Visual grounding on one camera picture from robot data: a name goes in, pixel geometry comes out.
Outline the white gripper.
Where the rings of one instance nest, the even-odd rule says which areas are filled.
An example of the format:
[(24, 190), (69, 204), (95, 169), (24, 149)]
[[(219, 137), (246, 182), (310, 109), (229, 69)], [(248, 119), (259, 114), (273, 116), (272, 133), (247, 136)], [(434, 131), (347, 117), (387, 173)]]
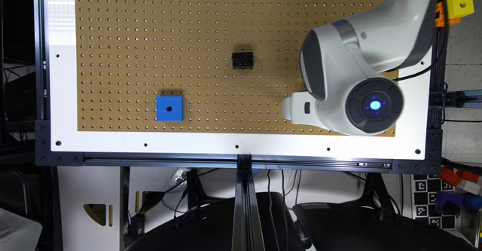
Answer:
[(336, 130), (325, 101), (317, 100), (307, 91), (296, 92), (285, 98), (282, 101), (282, 116), (293, 124)]

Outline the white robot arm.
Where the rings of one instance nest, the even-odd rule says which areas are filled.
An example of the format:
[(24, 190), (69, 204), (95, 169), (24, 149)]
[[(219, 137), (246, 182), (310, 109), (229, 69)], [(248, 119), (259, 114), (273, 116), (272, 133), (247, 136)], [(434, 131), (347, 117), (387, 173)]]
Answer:
[(306, 91), (282, 102), (282, 115), (351, 136), (388, 130), (404, 96), (384, 72), (419, 63), (435, 36), (438, 0), (385, 0), (374, 9), (308, 32), (299, 63)]

